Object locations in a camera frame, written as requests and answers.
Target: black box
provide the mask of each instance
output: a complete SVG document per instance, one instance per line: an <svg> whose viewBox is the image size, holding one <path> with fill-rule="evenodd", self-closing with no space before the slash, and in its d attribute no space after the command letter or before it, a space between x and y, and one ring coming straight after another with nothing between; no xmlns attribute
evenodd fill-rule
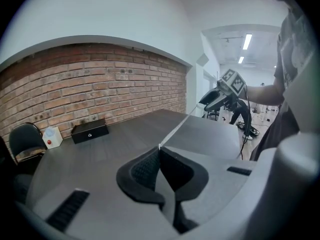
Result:
<svg viewBox="0 0 320 240"><path fill-rule="evenodd" d="M109 132L104 119L76 125L71 131L71 137L75 144L107 134Z"/></svg>

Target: person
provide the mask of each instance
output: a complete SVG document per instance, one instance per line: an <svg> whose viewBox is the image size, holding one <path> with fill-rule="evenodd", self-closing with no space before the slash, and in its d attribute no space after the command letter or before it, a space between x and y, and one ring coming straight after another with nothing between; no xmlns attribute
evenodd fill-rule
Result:
<svg viewBox="0 0 320 240"><path fill-rule="evenodd" d="M244 139L247 138L249 141L252 141L253 138L250 136L252 118L249 108L247 107L246 103L241 99L238 99L237 105L238 107L234 110L233 116L231 117L230 125L234 125L241 114L244 121L244 134L242 137Z"/></svg>
<svg viewBox="0 0 320 240"><path fill-rule="evenodd" d="M276 0L288 7L277 41L277 63L272 85L248 86L247 96L251 102L266 106L279 106L281 109L274 122L264 134L259 145L252 151L250 160L257 161L265 149L275 148L291 135L299 132L298 123L286 103L283 93L301 73L308 58L316 51L317 45L306 16L294 0ZM246 99L244 91L239 96Z"/></svg>

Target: black vent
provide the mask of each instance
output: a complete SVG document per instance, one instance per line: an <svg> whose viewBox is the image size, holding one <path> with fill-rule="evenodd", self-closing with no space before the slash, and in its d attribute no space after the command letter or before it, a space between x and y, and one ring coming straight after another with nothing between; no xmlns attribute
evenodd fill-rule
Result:
<svg viewBox="0 0 320 240"><path fill-rule="evenodd" d="M235 173L235 174L241 174L241 175L245 175L245 176L249 176L251 174L251 170L238 168L238 167L233 167L233 166L229 167L226 170L228 172L232 172L232 173Z"/></svg>
<svg viewBox="0 0 320 240"><path fill-rule="evenodd" d="M64 232L88 196L89 193L86 191L73 191L46 222L57 230Z"/></svg>

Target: ceiling light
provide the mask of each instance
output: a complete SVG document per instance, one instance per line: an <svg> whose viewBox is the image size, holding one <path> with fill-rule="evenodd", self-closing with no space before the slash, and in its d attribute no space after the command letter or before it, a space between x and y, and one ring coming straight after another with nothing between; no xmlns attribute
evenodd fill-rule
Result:
<svg viewBox="0 0 320 240"><path fill-rule="evenodd" d="M248 50L248 47L249 47L251 38L252 38L252 34L246 34L246 36L245 36L245 41L244 41L244 45L243 45L243 49L244 49L244 50Z"/></svg>
<svg viewBox="0 0 320 240"><path fill-rule="evenodd" d="M239 64L242 63L242 61L244 60L244 58L245 58L245 57L240 57L240 59L239 59Z"/></svg>

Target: chair backrest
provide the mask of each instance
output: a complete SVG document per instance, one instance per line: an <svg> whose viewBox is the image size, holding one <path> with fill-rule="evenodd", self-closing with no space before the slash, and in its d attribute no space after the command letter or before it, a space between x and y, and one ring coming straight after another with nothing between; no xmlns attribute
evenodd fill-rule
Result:
<svg viewBox="0 0 320 240"><path fill-rule="evenodd" d="M20 124L13 128L9 135L9 144L14 157L30 148L47 148L40 130L30 122Z"/></svg>

